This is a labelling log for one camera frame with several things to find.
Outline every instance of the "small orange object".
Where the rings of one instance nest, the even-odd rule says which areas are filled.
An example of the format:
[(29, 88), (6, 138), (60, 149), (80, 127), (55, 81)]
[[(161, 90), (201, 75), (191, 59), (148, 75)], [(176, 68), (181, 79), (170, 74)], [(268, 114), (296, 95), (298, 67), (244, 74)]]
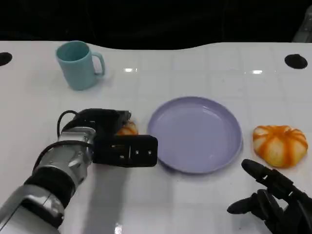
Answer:
[(126, 125), (122, 127), (122, 129), (120, 129), (117, 132), (117, 135), (137, 135), (137, 134), (138, 134), (137, 127), (135, 123), (133, 123), (130, 120), (127, 122)]
[(268, 164), (288, 168), (296, 165), (307, 153), (308, 143), (298, 129), (287, 125), (267, 125), (254, 129), (253, 147)]

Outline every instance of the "teal mug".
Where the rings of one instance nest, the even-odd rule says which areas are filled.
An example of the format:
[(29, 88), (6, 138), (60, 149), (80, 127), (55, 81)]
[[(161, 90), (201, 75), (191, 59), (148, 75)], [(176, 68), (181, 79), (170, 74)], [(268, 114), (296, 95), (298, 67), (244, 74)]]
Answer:
[[(61, 45), (56, 56), (69, 86), (74, 90), (84, 90), (95, 85), (105, 73), (104, 59), (100, 53), (91, 52), (89, 46), (78, 40)], [(102, 72), (96, 73), (92, 56), (99, 58)]]

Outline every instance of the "white table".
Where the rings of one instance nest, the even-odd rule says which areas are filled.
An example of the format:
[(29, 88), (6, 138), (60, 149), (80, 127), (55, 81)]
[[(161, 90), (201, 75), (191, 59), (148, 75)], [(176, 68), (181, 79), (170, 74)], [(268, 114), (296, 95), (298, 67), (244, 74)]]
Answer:
[[(65, 234), (269, 233), (251, 214), (230, 215), (231, 203), (262, 186), (240, 167), (252, 150), (257, 125), (288, 124), (312, 146), (312, 46), (287, 43), (221, 43), (178, 51), (121, 51), (90, 45), (104, 56), (106, 80), (75, 92), (55, 59), (60, 42), (1, 41), (13, 60), (0, 67), (0, 204), (31, 174), (56, 137), (62, 111), (98, 107), (133, 113), (141, 133), (155, 108), (179, 96), (202, 96), (227, 106), (241, 124), (244, 149), (227, 168), (205, 176), (154, 168), (92, 165), (66, 209)], [(284, 63), (299, 53), (309, 65)], [(312, 159), (281, 170), (312, 195)]]

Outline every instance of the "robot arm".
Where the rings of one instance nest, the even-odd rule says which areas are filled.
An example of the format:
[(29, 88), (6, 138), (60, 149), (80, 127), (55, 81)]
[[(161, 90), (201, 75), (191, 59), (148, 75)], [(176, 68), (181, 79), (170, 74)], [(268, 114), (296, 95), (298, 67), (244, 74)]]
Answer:
[(92, 162), (155, 166), (156, 138), (115, 136), (130, 116), (127, 111), (87, 109), (76, 113), (61, 134), (58, 127), (58, 141), (43, 150), (32, 175), (1, 207), (0, 234), (58, 234), (64, 209)]
[[(228, 207), (231, 214), (251, 212), (264, 221), (273, 234), (312, 234), (312, 199), (277, 170), (271, 170), (250, 159), (244, 159), (243, 169), (267, 189), (259, 189), (250, 197)], [(275, 198), (288, 203), (283, 210)]]

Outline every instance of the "purple plate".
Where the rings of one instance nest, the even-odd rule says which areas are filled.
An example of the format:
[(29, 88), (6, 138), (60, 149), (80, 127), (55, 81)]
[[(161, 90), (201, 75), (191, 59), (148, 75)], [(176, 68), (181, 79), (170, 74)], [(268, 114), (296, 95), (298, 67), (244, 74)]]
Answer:
[(158, 158), (186, 173), (209, 173), (236, 158), (243, 145), (233, 114), (201, 97), (166, 102), (152, 115), (148, 133), (158, 139)]

